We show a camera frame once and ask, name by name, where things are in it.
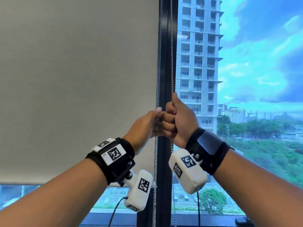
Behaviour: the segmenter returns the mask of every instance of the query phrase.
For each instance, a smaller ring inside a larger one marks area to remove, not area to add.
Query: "person's right arm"
[[[166,113],[175,114],[172,139],[185,148],[199,127],[194,112],[173,94]],[[259,167],[230,149],[214,173],[215,180],[258,227],[297,227],[303,224],[303,190]]]

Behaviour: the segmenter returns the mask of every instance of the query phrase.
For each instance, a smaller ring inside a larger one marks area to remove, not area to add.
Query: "wire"
[[[127,198],[128,198],[128,197],[123,197],[123,198],[120,199],[120,201],[118,202],[118,204],[116,205],[116,207],[115,207],[115,209],[114,209],[114,212],[113,212],[113,214],[112,214],[112,216],[111,216],[111,219],[109,220],[109,223],[108,223],[108,226],[107,226],[107,227],[110,227],[110,226],[111,226],[111,223],[112,223],[114,214],[115,214],[116,209],[118,208],[120,202],[121,202],[123,199],[127,199]]]
[[[199,227],[200,225],[200,201],[199,201],[199,192],[197,192],[197,199],[198,199],[198,221],[199,221]]]

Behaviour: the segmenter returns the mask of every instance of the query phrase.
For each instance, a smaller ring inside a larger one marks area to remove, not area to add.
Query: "person's left hand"
[[[163,120],[162,108],[158,107],[156,110],[149,111],[146,115],[138,118],[131,126],[129,132],[123,139],[130,142],[134,148],[135,155],[138,155],[148,140],[155,136],[173,137],[175,124],[169,127],[162,126]]]

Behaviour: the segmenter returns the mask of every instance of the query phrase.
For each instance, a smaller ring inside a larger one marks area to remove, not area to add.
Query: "sky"
[[[303,0],[222,0],[218,103],[303,119]]]

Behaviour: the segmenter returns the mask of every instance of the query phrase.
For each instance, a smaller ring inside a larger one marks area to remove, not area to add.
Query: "balcony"
[[[189,49],[183,49],[183,50],[181,50],[181,54],[189,54]]]
[[[203,44],[203,40],[195,40],[196,44]]]
[[[199,127],[213,127],[214,125],[212,123],[200,123]]]
[[[190,39],[185,39],[185,38],[183,38],[183,39],[181,39],[181,42],[182,42],[182,43],[189,43],[189,42],[190,42]]]
[[[202,90],[201,87],[194,87],[194,92],[200,92]]]
[[[182,18],[183,18],[183,19],[188,19],[188,20],[190,20],[190,15],[185,15],[185,14],[183,14],[183,15],[182,15]]]
[[[184,103],[201,103],[201,99],[181,99]]]
[[[182,79],[188,79],[189,75],[186,75],[186,74],[181,74],[180,76]]]
[[[188,87],[181,86],[180,90],[182,90],[182,91],[188,91]]]
[[[190,7],[190,6],[191,6],[191,4],[188,3],[188,2],[184,2],[184,3],[182,3],[182,5],[183,5],[184,7]]]
[[[204,21],[204,17],[196,16],[196,20]]]
[[[188,67],[189,66],[189,62],[181,62],[181,66]]]
[[[196,31],[196,32],[203,32],[203,31],[204,31],[204,28],[196,27],[196,28],[195,28],[195,31]]]
[[[202,54],[203,54],[203,52],[201,52],[201,51],[195,51],[195,55],[197,55],[197,56],[202,56]]]
[[[194,79],[196,79],[196,80],[202,80],[202,75],[194,75]]]
[[[188,30],[188,31],[189,31],[189,30],[190,30],[190,27],[189,27],[189,26],[183,25],[183,26],[182,26],[182,30]]]
[[[194,64],[194,67],[202,68],[202,63],[195,63],[195,64]]]
[[[197,9],[204,9],[204,5],[196,5]]]

